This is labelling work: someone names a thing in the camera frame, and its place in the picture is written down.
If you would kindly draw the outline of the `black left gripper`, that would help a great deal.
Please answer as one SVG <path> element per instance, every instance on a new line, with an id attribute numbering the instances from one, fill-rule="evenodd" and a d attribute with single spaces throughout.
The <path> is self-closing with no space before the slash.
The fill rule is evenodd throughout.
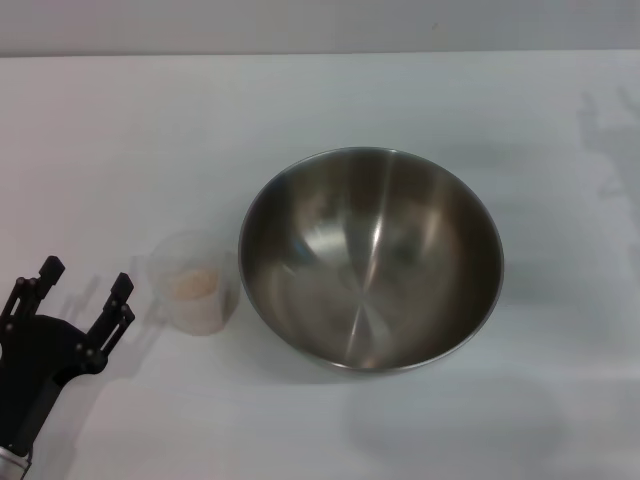
<path id="1" fill-rule="evenodd" d="M 134 285 L 124 272 L 117 276 L 87 336 L 63 320 L 34 315 L 64 270 L 57 256 L 49 256 L 38 277 L 16 279 L 1 312 L 1 325 L 6 326 L 1 330 L 3 446 L 33 445 L 67 383 L 101 373 L 135 320 L 127 304 Z"/>

